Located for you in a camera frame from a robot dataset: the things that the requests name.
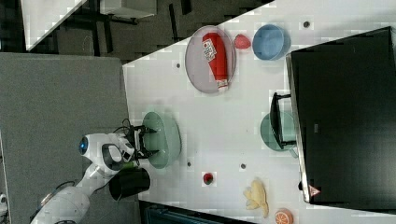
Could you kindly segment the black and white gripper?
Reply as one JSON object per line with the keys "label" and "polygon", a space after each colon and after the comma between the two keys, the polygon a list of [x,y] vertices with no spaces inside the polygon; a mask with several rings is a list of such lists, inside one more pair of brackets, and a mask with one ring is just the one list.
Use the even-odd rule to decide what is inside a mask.
{"label": "black and white gripper", "polygon": [[143,143],[143,136],[145,133],[156,133],[157,131],[144,125],[136,127],[133,125],[130,125],[129,127],[122,126],[120,129],[123,141],[121,144],[122,158],[125,162],[139,162],[141,159],[148,159],[158,153],[158,150],[144,150]]}

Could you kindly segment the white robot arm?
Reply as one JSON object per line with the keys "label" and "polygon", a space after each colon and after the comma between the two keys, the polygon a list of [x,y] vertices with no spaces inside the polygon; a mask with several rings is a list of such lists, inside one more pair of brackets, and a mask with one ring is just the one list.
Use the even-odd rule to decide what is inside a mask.
{"label": "white robot arm", "polygon": [[91,164],[78,183],[64,182],[49,193],[30,217],[30,224],[79,224],[90,208],[90,197],[108,186],[115,200],[150,187],[139,161],[156,154],[147,150],[144,136],[153,129],[129,126],[126,133],[93,133],[82,137],[78,151]]}

